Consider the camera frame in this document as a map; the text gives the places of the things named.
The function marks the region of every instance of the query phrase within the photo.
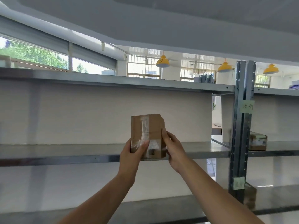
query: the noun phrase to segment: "hand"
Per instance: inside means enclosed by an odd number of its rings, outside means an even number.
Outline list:
[[[135,153],[130,153],[131,147],[131,139],[129,139],[123,148],[120,158],[119,158],[119,176],[125,178],[125,180],[129,181],[130,187],[135,182],[135,177],[137,173],[137,169],[139,166],[140,159],[144,152],[146,151],[150,141],[145,141]]]
[[[169,163],[176,172],[180,173],[183,162],[188,159],[187,154],[176,136],[166,131],[166,129],[162,130],[162,137],[167,146]]]

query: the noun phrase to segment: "brown cardboard box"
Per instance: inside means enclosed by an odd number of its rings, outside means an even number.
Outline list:
[[[267,148],[267,135],[260,133],[250,132],[249,137],[249,150],[250,151],[265,151]]]
[[[245,182],[244,205],[250,210],[255,208],[257,189],[248,182]]]
[[[150,140],[143,158],[160,159],[166,157],[166,145],[162,138],[165,128],[164,119],[160,114],[132,116],[131,152],[134,153],[145,141]]]

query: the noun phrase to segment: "green foliage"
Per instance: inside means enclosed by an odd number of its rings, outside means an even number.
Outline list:
[[[76,71],[81,73],[88,73],[87,69],[83,67],[81,63],[79,63],[79,65],[77,66]]]
[[[17,41],[10,40],[8,48],[0,48],[0,54],[34,63],[68,69],[68,62],[62,59],[57,53]]]

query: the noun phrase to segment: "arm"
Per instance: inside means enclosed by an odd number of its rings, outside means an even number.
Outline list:
[[[149,142],[130,153],[130,140],[120,155],[119,171],[99,192],[63,218],[59,224],[106,224],[134,184],[141,156]]]
[[[247,207],[215,182],[195,161],[188,158],[180,141],[162,131],[171,167],[187,183],[211,224],[264,224]]]

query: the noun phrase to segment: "yellow pendant lamp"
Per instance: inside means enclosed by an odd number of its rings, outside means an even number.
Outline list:
[[[166,59],[166,56],[164,55],[164,51],[163,51],[163,55],[161,56],[161,58],[159,60],[157,60],[156,63],[157,67],[169,67],[169,60]]]
[[[226,58],[225,58],[223,64],[218,68],[218,72],[224,73],[224,72],[230,72],[231,70],[232,70],[232,66],[226,62]]]
[[[267,67],[264,70],[265,75],[274,74],[274,73],[278,73],[278,72],[279,72],[279,69],[278,69],[278,67],[274,67],[274,64],[269,64],[269,67]]]

